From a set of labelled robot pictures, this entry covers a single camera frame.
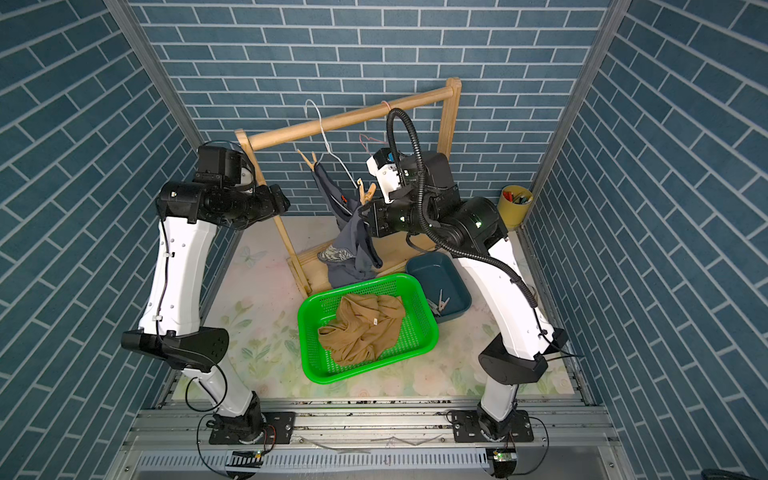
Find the wooden clothespin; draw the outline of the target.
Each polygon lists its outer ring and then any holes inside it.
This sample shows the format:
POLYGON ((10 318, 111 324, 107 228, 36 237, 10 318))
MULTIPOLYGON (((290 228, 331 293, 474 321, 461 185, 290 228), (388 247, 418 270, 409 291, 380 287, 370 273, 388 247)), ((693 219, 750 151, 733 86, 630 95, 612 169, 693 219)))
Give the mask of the wooden clothespin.
POLYGON ((310 156, 305 155, 301 150, 297 149, 296 152, 300 155, 302 160, 306 163, 311 171, 314 171, 318 162, 318 158, 314 152, 310 156))
POLYGON ((359 195, 359 202, 361 205, 365 205, 373 200, 373 197, 377 190, 376 183, 371 183, 368 187, 365 186, 361 178, 357 179, 357 189, 359 195))

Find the dark grey tank top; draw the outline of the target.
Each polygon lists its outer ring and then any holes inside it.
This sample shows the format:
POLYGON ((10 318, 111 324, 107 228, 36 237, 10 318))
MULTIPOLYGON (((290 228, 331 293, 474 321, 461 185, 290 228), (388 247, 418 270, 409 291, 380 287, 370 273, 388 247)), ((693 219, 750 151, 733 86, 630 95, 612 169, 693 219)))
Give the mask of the dark grey tank top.
POLYGON ((327 267, 331 287, 341 288, 375 278, 383 261, 361 216, 363 204, 359 197, 346 195, 322 164, 314 165, 313 176, 340 230, 336 239, 317 254, 327 267))

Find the pink wire hanger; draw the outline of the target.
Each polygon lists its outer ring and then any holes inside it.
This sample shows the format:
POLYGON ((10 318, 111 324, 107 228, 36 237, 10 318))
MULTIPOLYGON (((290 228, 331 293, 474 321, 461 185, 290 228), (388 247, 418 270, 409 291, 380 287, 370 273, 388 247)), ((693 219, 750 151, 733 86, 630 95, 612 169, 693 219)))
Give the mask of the pink wire hanger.
POLYGON ((366 153, 371 153, 371 144, 383 145, 385 139, 374 130, 375 124, 370 123, 364 131, 358 135, 358 142, 366 153))

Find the white wire hanger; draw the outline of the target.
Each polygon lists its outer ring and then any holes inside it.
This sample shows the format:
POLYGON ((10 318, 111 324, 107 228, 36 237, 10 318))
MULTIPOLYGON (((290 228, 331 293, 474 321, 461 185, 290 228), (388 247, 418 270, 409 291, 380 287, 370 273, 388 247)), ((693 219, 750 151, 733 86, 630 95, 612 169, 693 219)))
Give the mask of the white wire hanger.
POLYGON ((352 185, 354 187, 357 187, 359 185, 359 183, 353 178, 351 172, 347 168, 347 166, 344 163, 344 161, 338 155, 336 155, 333 152, 331 144, 330 144, 330 141, 328 140, 328 137, 327 137, 327 134, 326 134, 326 130, 324 128, 322 113, 321 113, 318 105, 312 99, 306 99, 305 100, 304 112, 305 112, 306 115, 308 115, 309 108, 312 108, 315 111, 315 114, 316 114, 316 117, 317 117, 318 126, 320 128, 320 135, 321 135, 321 138, 322 138, 322 141, 323 141, 323 145, 325 147, 325 155, 328 155, 331 158, 333 158, 339 164, 339 166, 343 169, 343 171, 345 172, 346 176, 348 177, 348 179, 352 183, 352 185))

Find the tan tank top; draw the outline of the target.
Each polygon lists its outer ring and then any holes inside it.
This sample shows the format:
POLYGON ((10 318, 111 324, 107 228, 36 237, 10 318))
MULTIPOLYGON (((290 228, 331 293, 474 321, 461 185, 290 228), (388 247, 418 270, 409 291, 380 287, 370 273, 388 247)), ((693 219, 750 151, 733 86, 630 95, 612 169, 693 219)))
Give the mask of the tan tank top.
POLYGON ((405 316, 400 297, 347 294, 336 317, 318 329, 319 342, 339 366, 372 362, 396 345, 405 316))

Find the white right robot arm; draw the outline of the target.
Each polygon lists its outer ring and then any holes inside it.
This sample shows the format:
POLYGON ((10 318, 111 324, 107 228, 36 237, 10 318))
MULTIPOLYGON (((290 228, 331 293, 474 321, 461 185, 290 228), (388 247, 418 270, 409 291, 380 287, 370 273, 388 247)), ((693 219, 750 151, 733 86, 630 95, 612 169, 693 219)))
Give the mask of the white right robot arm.
POLYGON ((511 432, 520 386, 541 379, 567 334, 540 311, 497 207, 483 197, 461 199, 444 154, 400 156, 382 148, 366 166, 382 192, 363 209, 371 234, 427 236, 458 259, 491 309, 499 333, 478 357, 487 375, 478 422, 489 439, 500 440, 511 432))

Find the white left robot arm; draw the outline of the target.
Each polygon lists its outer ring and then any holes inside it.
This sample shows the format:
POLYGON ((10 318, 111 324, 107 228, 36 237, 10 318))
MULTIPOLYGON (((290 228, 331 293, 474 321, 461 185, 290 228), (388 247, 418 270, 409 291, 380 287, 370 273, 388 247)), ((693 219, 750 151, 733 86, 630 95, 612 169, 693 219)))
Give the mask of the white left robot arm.
POLYGON ((227 330, 202 323, 207 256, 219 229, 241 231, 289 206, 278 186, 258 183, 241 149, 215 142, 198 147, 191 180, 167 182, 155 201, 159 243, 150 296, 138 327, 123 333, 121 346, 164 361, 197 385, 210 403, 213 437, 225 443, 263 440, 267 424, 258 395, 228 359, 227 330))

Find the dark teal plastic bin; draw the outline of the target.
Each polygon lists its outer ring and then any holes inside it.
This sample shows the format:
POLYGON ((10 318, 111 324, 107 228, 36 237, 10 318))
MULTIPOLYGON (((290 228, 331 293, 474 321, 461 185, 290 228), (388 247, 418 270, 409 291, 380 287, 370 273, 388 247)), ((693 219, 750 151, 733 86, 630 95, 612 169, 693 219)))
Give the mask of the dark teal plastic bin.
POLYGON ((438 323, 454 320, 471 307, 471 294, 449 256, 439 252, 416 256, 406 263, 405 272, 419 282, 427 300, 436 302, 440 289, 444 299, 450 298, 441 316, 433 314, 438 323))

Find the yellow pen cup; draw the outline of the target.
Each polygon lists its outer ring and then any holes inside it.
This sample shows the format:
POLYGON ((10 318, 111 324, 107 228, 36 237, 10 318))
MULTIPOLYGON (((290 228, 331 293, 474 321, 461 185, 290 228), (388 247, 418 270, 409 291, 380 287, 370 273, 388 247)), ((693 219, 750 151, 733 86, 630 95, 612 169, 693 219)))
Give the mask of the yellow pen cup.
POLYGON ((533 193, 522 186, 510 185, 502 189, 498 212, 508 230, 522 224, 533 200, 533 193))

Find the floral table mat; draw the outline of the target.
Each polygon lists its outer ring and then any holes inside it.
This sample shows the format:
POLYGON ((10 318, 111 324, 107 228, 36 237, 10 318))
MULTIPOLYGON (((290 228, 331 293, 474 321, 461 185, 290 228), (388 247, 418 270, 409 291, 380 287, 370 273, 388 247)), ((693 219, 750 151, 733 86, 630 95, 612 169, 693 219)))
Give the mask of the floral table mat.
POLYGON ((297 313, 304 298, 287 263, 273 221, 217 243, 226 269, 206 323, 228 330, 230 361, 243 383, 261 399, 360 399, 481 396, 486 374, 479 353, 499 329, 471 274, 459 271, 472 304, 461 317, 439 326, 437 346, 427 354, 320 385, 303 372, 297 313))

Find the green plastic basket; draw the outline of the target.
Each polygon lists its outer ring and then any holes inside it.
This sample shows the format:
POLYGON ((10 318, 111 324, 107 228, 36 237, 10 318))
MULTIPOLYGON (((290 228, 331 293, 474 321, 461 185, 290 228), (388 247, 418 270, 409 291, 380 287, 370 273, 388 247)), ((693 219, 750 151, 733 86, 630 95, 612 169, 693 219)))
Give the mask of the green plastic basket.
POLYGON ((397 273, 313 295, 298 310, 302 368, 311 381, 331 384, 430 352, 438 343, 439 329, 421 285, 412 276, 397 273), (318 329, 336 317, 347 294, 400 297, 406 311, 396 345, 375 361, 342 367, 336 364, 318 338, 318 329))

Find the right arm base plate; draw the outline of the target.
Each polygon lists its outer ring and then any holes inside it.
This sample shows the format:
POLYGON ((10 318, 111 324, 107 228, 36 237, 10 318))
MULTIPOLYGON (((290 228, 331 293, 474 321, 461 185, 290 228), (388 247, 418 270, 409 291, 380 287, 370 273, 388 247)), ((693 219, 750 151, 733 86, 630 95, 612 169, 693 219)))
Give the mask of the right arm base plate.
POLYGON ((450 410, 446 419, 456 443, 530 443, 534 440, 530 417, 524 410, 513 410, 501 421, 492 418, 482 408, 450 410))

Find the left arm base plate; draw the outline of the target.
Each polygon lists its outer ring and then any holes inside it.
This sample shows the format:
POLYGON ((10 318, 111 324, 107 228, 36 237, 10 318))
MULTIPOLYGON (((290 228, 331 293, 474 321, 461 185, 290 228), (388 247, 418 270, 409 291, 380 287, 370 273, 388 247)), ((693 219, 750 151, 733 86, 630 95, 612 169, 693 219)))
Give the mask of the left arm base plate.
POLYGON ((294 412, 266 412, 257 416, 222 417, 214 414, 205 422, 210 430, 211 445, 253 445, 267 447, 288 444, 291 440, 296 414, 294 412))

